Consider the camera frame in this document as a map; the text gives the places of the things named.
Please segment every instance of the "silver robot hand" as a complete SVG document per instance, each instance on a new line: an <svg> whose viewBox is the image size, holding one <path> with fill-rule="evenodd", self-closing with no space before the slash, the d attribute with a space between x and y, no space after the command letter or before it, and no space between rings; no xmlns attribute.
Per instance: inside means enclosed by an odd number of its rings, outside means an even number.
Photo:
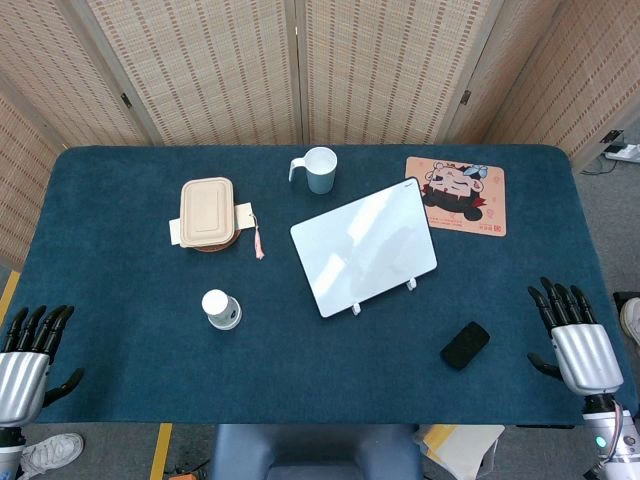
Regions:
<svg viewBox="0 0 640 480"><path fill-rule="evenodd" d="M42 408L68 395L84 373L77 369L64 385L46 391L49 367L73 307L52 310L38 330L45 310L37 308L24 328L28 311L20 310L0 349L0 480L15 478L26 443L21 427L33 422Z"/></svg>
<svg viewBox="0 0 640 480"><path fill-rule="evenodd" d="M609 336L598 325L582 291L571 293L560 284L542 278L548 301L537 289L529 294L553 344L558 366L529 353L533 366L545 375L562 380L574 393L585 397L583 418L598 449L598 461L584 474L589 480L640 480L640 436L631 414L613 396L623 383L622 373Z"/></svg>

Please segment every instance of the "mug handle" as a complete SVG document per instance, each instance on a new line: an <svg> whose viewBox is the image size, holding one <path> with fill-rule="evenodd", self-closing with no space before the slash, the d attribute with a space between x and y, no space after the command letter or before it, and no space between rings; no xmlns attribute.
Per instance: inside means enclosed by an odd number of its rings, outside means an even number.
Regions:
<svg viewBox="0 0 640 480"><path fill-rule="evenodd" d="M289 167L289 181L293 180L293 171L298 167L304 167L304 158L294 158L291 160L291 166Z"/></svg>

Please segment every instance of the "pink tassel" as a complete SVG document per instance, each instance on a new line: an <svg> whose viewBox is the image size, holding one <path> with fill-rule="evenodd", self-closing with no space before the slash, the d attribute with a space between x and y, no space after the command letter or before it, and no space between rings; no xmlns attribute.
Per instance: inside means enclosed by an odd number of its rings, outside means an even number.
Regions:
<svg viewBox="0 0 640 480"><path fill-rule="evenodd" d="M260 241L260 232L259 232L259 227L258 227L258 219L256 218L255 215L253 215L253 219L256 222L256 236L254 239L254 246L256 249L256 258L258 260L262 260L264 258L264 252L262 251L262 242Z"/></svg>

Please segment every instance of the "table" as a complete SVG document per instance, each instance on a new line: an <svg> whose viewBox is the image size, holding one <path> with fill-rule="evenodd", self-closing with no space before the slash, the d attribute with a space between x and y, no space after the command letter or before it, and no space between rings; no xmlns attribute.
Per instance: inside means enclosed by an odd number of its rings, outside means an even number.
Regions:
<svg viewBox="0 0 640 480"><path fill-rule="evenodd" d="M86 147L57 161L10 314L38 303L76 306L50 385L83 366L44 422L574 424L582 399L529 365L553 359L527 285L540 275L591 297L638 397L615 312L565 155L546 146L336 146L334 190L287 181L306 146ZM432 229L438 268L349 311L320 317L289 228L402 179L409 156L497 165L506 172L504 238ZM171 246L191 179L225 176L252 202L253 231L206 254ZM222 288L242 305L213 329L202 295ZM462 372L440 349L475 320L489 345Z"/></svg>

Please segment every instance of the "power strip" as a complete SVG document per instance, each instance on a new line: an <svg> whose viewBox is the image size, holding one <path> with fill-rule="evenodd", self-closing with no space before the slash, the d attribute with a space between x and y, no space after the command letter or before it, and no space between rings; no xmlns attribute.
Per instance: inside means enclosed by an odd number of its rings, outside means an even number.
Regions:
<svg viewBox="0 0 640 480"><path fill-rule="evenodd" d="M609 147L604 151L604 156L609 160L621 160L623 162L640 163L640 145L625 145L624 148Z"/></svg>

